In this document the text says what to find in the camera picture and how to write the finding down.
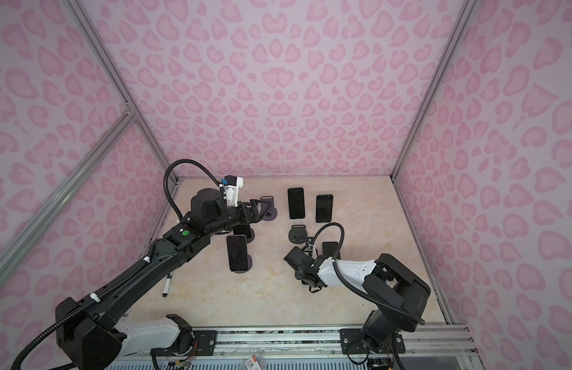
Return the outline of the phone green edge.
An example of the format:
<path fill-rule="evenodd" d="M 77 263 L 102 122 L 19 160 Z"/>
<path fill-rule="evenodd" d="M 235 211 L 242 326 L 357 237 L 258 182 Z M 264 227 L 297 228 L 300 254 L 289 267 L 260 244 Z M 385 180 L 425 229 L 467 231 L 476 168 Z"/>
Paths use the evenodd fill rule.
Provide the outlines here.
<path fill-rule="evenodd" d="M 230 268 L 230 260 L 239 257 L 245 257 L 248 254 L 246 237 L 238 235 L 227 236 L 227 253 Z"/>

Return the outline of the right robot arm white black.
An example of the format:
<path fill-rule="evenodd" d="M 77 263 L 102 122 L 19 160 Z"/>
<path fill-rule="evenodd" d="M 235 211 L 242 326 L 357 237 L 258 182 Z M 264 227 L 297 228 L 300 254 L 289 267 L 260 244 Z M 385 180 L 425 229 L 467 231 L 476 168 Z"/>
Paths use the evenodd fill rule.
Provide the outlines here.
<path fill-rule="evenodd" d="M 400 331 L 414 332 L 425 323 L 423 313 L 431 289 L 391 254 L 381 254 L 373 261 L 343 261 L 332 256 L 312 257 L 294 247 L 284 261 L 312 293 L 343 286 L 376 306 L 360 330 L 361 344 L 373 353 L 396 348 Z"/>

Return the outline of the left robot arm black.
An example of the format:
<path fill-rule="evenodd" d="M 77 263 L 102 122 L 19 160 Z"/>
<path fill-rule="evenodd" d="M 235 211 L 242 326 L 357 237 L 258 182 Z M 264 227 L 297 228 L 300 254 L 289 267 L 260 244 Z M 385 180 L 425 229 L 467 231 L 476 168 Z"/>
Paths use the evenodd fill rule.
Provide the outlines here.
<path fill-rule="evenodd" d="M 80 301 L 67 298 L 58 305 L 58 321 L 73 318 L 57 329 L 57 345 L 79 369 L 104 369 L 121 356 L 153 348 L 168 348 L 180 356 L 189 353 L 192 328 L 178 314 L 144 325 L 145 334 L 118 328 L 117 323 L 158 282 L 193 260 L 213 236 L 260 222 L 270 206 L 260 199 L 229 205 L 217 189 L 198 191 L 190 212 L 155 240 L 145 257 Z"/>

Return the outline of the blue edged phone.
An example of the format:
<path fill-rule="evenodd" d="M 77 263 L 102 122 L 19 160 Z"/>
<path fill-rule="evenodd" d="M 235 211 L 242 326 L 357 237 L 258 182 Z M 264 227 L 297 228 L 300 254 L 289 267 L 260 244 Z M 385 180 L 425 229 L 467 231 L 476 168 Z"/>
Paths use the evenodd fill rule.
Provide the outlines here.
<path fill-rule="evenodd" d="M 332 257 L 336 260 L 340 259 L 339 243 L 337 241 L 324 241 L 321 245 L 321 256 Z"/>

